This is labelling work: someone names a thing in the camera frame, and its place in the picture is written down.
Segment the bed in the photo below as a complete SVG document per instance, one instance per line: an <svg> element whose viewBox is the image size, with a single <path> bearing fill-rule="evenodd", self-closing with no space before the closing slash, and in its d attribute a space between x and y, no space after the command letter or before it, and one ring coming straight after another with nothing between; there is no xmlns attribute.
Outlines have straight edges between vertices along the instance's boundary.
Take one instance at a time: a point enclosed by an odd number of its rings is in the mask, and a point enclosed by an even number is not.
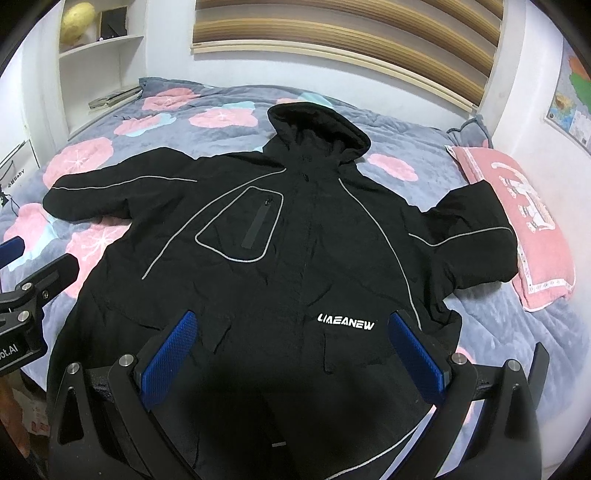
<svg viewBox="0 0 591 480"><path fill-rule="evenodd" d="M262 150L274 135L267 109L277 103L308 101L335 109L369 135L372 147L358 161L363 175L398 193L411 205L427 210L449 190L467 184L445 146L491 145L479 118L446 133L286 87L217 88L159 78L141 79L141 85L143 92L139 99L74 137L49 164L14 192L0 212L3 239L19 235L26 245L24 256L0 271L4 290L14 288L23 278L65 252L75 255L80 262L79 279L45 309L43 328L49 352L23 368L44 389L51 349L84 279L105 248L129 227L125 222L109 218L72 224L51 217L41 202L60 176L114 165L161 146L178 149L194 158ZM528 313L512 285L495 283L457 291L446 303L462 315L458 351L472 362L502 365L507 358L516 358L528 372L535 343L543 342L550 353L550 367L538 408L540 424L568 408L587 359L589 332L565 299ZM480 403L474 403L442 473L459 463L480 408ZM429 418L430 414L423 419L413 439L383 478L404 457ZM191 452L181 453L193 463Z"/></svg>

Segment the map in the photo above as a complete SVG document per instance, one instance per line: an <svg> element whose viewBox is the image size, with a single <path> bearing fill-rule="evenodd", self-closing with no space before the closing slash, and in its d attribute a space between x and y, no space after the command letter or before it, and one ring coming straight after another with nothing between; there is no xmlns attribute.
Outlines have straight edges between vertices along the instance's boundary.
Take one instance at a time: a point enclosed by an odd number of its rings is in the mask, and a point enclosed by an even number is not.
<svg viewBox="0 0 591 480"><path fill-rule="evenodd" d="M548 119L591 153L591 78L566 40Z"/></svg>

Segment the yellow round object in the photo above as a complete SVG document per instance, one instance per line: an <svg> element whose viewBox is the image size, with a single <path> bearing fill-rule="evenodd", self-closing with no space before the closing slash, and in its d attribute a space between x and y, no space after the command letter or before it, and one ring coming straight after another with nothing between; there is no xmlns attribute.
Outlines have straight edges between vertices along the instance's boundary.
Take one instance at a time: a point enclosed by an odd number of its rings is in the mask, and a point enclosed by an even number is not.
<svg viewBox="0 0 591 480"><path fill-rule="evenodd" d="M74 5L61 18L60 42L73 45L95 20L95 7L88 2Z"/></svg>

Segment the jacket hood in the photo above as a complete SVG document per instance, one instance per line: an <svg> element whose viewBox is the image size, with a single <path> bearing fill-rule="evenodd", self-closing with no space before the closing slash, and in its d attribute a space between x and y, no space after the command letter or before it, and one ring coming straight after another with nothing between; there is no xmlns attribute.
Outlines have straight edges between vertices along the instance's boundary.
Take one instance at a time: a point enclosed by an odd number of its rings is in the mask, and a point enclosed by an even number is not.
<svg viewBox="0 0 591 480"><path fill-rule="evenodd" d="M268 110L277 136L290 152L305 158L325 158L337 166L363 156L371 140L331 108L309 102L283 103Z"/></svg>

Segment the brown zebra blind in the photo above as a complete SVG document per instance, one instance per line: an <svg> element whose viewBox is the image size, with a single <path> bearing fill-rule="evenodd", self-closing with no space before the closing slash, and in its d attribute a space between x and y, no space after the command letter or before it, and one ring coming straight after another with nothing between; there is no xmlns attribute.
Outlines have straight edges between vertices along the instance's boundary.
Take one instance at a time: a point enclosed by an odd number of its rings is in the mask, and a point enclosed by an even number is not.
<svg viewBox="0 0 591 480"><path fill-rule="evenodd" d="M321 46L408 70L476 106L503 12L502 0L197 0L196 8L195 53Z"/></svg>

